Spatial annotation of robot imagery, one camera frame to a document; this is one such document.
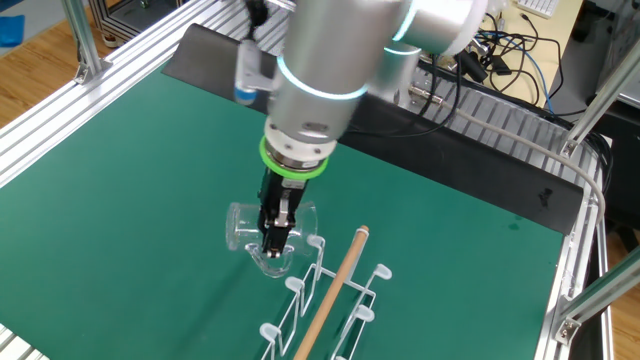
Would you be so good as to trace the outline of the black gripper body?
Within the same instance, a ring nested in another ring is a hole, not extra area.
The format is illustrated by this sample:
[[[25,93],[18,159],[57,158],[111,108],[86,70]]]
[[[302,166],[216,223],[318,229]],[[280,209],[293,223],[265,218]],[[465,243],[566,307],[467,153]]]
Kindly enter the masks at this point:
[[[306,180],[286,178],[267,168],[258,193],[259,223],[295,224],[295,214],[306,187]]]

